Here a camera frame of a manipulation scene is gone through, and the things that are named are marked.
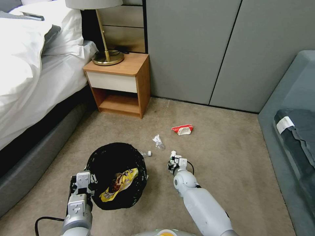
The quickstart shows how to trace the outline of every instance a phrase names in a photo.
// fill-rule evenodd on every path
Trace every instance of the lamp base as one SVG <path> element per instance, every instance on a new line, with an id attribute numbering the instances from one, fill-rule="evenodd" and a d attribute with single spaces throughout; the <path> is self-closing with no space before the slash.
<path id="1" fill-rule="evenodd" d="M 92 61 L 94 64 L 99 66 L 111 66 L 118 64 L 119 62 L 122 62 L 124 60 L 124 54 L 122 52 L 119 52 L 117 50 L 108 50 L 110 55 L 110 61 L 108 62 L 106 60 L 105 52 L 97 52 L 92 57 Z"/>

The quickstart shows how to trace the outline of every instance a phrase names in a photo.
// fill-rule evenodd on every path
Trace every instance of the smartphone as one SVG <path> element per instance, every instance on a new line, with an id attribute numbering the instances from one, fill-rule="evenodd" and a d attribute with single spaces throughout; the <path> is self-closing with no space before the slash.
<path id="1" fill-rule="evenodd" d="M 33 20 L 39 20 L 39 21 L 44 21 L 45 18 L 40 15 L 32 14 L 32 13 L 27 13 L 27 12 L 22 12 L 24 16 L 27 16 L 29 18 L 32 18 Z"/>

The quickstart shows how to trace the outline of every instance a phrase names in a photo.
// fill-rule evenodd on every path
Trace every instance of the nightstand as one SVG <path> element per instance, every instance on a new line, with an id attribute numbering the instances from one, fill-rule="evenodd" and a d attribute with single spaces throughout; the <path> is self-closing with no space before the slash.
<path id="1" fill-rule="evenodd" d="M 113 66 L 91 61 L 83 70 L 100 112 L 142 119 L 151 97 L 148 54 L 125 54 L 125 59 Z"/>

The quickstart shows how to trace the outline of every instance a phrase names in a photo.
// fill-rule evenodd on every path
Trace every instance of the carpet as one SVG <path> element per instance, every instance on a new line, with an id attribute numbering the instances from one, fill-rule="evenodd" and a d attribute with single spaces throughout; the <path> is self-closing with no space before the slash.
<path id="1" fill-rule="evenodd" d="M 190 135 L 171 130 L 183 124 L 194 125 Z M 156 134 L 165 150 L 155 147 Z M 94 150 L 113 142 L 152 151 L 145 158 L 149 179 L 130 209 L 102 211 L 94 205 L 94 236 L 130 236 L 156 228 L 201 235 L 167 171 L 172 150 L 194 165 L 198 183 L 226 210 L 240 236 L 295 235 L 257 115 L 158 98 L 151 98 L 142 120 L 87 114 L 38 183 L 0 219 L 0 235 L 34 235 L 37 218 L 64 218 L 71 176 L 84 169 Z M 39 233 L 57 236 L 61 227 L 61 222 L 42 220 Z"/>

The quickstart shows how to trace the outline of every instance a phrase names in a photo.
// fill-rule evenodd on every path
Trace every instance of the white drawer front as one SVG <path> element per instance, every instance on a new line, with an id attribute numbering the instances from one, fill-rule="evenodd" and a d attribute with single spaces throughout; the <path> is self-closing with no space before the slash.
<path id="1" fill-rule="evenodd" d="M 137 93 L 136 77 L 86 72 L 91 87 Z"/>

